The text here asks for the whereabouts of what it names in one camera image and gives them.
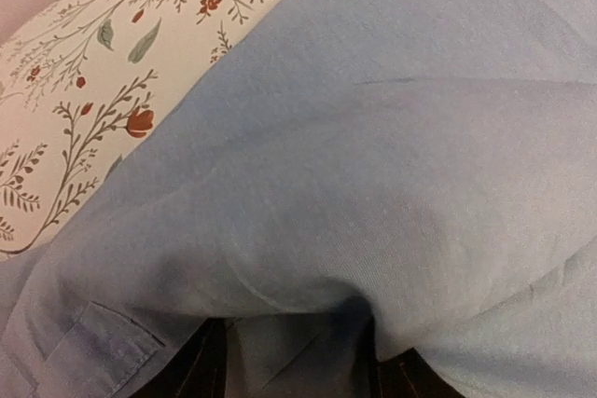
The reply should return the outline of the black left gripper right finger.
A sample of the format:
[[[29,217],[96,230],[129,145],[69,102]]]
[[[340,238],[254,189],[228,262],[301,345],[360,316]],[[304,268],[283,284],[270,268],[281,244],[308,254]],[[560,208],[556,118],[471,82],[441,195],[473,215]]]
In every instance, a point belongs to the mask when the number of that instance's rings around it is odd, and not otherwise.
[[[372,355],[368,373],[372,398],[462,398],[415,349],[384,362]]]

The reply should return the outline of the floral white tablecloth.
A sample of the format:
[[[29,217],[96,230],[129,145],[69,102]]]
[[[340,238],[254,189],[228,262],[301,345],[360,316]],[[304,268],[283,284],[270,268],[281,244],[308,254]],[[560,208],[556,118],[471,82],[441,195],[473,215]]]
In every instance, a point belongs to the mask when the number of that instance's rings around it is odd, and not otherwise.
[[[1,47],[1,257],[51,240],[215,77],[281,95],[409,75],[593,79],[596,0],[55,0]]]

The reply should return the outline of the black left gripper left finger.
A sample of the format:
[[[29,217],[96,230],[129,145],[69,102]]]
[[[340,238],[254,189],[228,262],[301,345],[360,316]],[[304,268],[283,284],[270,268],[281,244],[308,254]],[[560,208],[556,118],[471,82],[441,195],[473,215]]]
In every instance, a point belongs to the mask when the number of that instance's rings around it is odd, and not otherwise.
[[[209,319],[163,371],[157,397],[224,397],[228,341],[223,319]]]

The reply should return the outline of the light blue shirt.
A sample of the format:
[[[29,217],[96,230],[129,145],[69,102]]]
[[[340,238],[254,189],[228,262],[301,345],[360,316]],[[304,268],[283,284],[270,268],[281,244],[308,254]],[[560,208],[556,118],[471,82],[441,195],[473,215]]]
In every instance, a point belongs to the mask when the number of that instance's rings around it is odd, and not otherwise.
[[[55,0],[1,0],[1,47]],[[1,257],[5,397],[157,397],[209,319],[224,397],[370,397],[415,349],[462,397],[596,393],[593,79],[212,81],[44,244]]]

